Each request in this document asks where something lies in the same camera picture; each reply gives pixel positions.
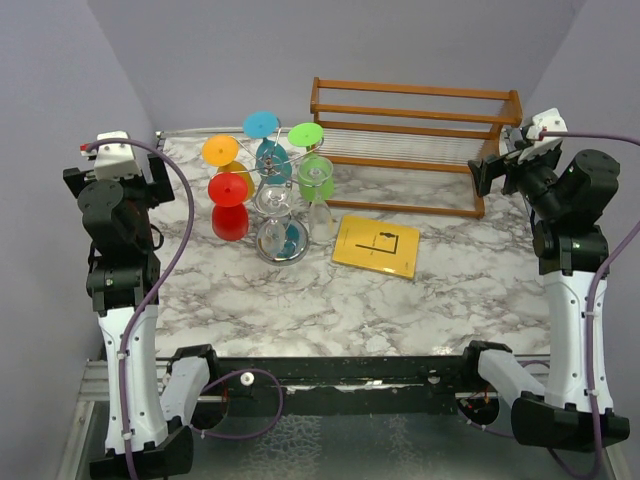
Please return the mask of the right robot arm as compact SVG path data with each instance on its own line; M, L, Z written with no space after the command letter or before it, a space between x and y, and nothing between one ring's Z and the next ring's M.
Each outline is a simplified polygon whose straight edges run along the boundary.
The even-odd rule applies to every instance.
M560 147L521 159L519 152L468 163L479 196L504 178L502 192L521 193L537 221L538 258L551 325L550 371L540 383L504 344L473 341L459 367L469 390L493 387L511 409L522 445L593 452L628 438L627 418L614 412L603 355L602 304L608 242L597 225L617 193L619 163L608 154L578 152L557 175Z

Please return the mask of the green plastic wine glass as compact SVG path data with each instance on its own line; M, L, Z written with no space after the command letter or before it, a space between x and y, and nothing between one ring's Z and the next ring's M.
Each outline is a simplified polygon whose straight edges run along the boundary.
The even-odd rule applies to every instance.
M334 193L333 164L316 152L324 141L323 127L314 122L300 123L290 130L288 141L293 146L306 149L297 167L302 198L307 202L329 200Z

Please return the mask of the clear champagne flute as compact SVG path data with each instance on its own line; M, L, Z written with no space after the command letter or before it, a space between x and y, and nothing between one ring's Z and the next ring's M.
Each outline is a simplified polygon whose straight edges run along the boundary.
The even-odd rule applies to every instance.
M335 227L327 200L333 194L333 164L317 154L308 154L298 169L300 193L310 203L308 221L311 239L327 243L335 235Z

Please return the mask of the blue plastic wine glass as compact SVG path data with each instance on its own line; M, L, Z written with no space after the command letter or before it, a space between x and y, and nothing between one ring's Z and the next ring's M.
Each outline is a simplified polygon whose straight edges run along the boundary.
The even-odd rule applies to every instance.
M286 150L279 142L279 118L269 111L254 112L245 119L243 131L251 139L261 139L255 152L256 168L266 183L282 185L289 181L292 166Z

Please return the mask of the orange plastic wine glass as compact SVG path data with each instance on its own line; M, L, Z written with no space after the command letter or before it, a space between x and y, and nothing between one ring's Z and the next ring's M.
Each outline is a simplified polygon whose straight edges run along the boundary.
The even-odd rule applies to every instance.
M248 169L236 160L238 152L238 141L230 135L223 134L207 139L201 149L204 162L216 167L217 174L235 173L244 180L247 185L245 201L248 201L255 193L255 184Z

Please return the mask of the red plastic wine glass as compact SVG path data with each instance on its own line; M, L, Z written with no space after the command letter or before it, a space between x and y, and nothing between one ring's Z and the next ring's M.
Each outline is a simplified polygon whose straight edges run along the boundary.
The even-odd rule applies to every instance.
M248 185L237 173L223 172L211 178L208 195L214 204L213 232L222 240L241 240L249 230L248 210L244 205Z

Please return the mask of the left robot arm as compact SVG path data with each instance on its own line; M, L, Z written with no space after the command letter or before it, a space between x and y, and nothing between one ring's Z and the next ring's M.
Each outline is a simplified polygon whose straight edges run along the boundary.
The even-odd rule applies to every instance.
M162 385L156 366L157 282L165 272L156 255L150 209L174 194L162 160L150 156L145 179L132 148L104 145L89 152L89 171L67 169L63 179L77 200L91 238L86 290L97 314L107 358L109 425L105 454L90 463L93 479L168 479L191 470L190 423L200 394L220 385L217 357L207 344L171 357Z

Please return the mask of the clear small glass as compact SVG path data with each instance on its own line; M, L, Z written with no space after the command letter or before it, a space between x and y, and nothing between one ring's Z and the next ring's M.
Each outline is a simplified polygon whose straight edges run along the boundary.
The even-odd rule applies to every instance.
M283 185L267 185L256 197L256 208L266 217L257 234L262 250L276 256L285 245L284 219L291 213L291 191Z

